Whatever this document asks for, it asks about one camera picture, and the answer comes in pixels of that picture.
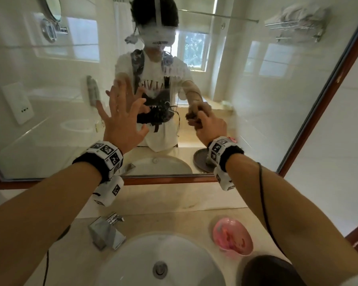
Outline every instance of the round wall mirror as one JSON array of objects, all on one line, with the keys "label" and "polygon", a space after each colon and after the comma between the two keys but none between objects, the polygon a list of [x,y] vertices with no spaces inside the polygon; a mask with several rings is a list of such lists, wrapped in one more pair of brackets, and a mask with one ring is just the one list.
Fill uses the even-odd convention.
[{"label": "round wall mirror", "polygon": [[59,0],[43,0],[50,17],[56,22],[61,21],[61,3]]}]

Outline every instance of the person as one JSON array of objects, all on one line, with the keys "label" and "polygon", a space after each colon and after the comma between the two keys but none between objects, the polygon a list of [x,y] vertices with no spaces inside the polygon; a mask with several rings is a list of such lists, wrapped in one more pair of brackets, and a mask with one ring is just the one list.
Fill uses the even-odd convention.
[{"label": "person", "polygon": [[189,112],[197,112],[204,102],[187,65],[164,50],[174,43],[179,25],[175,1],[160,0],[161,26],[157,25],[155,0],[133,0],[131,13],[144,48],[118,58],[116,81],[127,83],[129,106],[142,96],[147,99],[137,128],[147,124],[150,131],[139,146],[159,152],[178,144],[178,126],[173,119],[176,95],[188,100]]},{"label": "person", "polygon": [[[126,153],[148,134],[147,126],[136,129],[145,99],[134,101],[127,112],[125,83],[113,86],[109,94],[110,117],[97,102],[106,125],[104,140]],[[196,135],[204,145],[226,135],[227,124],[213,112],[197,115],[202,128]],[[252,212],[264,227],[270,225],[279,247],[307,285],[358,285],[358,253],[318,207],[276,173],[262,168],[260,175],[260,165],[242,153],[232,154],[225,168]],[[0,286],[27,281],[101,179],[92,164],[77,162],[0,206]]]}]

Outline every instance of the faucet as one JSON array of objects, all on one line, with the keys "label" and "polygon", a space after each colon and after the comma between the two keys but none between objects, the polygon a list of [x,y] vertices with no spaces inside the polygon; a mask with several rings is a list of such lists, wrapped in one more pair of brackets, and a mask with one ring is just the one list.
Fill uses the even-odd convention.
[{"label": "faucet", "polygon": [[124,222],[125,219],[113,213],[108,218],[99,217],[88,226],[93,244],[98,250],[102,251],[106,246],[116,250],[126,240],[126,237],[113,226],[119,221]]}]

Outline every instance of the black hair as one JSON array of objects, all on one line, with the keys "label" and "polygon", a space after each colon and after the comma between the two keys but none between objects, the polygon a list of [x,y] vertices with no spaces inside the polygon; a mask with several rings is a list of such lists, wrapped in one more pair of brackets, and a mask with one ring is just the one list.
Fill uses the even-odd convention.
[{"label": "black hair", "polygon": [[[131,2],[131,14],[137,25],[144,26],[152,21],[156,22],[155,1],[133,0]],[[178,27],[178,8],[174,0],[160,0],[160,14],[163,26]]]}]

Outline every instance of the pink soap dish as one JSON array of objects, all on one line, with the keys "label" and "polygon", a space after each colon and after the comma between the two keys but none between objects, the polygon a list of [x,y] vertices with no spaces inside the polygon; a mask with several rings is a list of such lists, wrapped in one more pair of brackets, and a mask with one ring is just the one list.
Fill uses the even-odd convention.
[{"label": "pink soap dish", "polygon": [[213,241],[220,249],[248,256],[253,251],[253,241],[247,229],[233,218],[220,219],[212,231]]}]

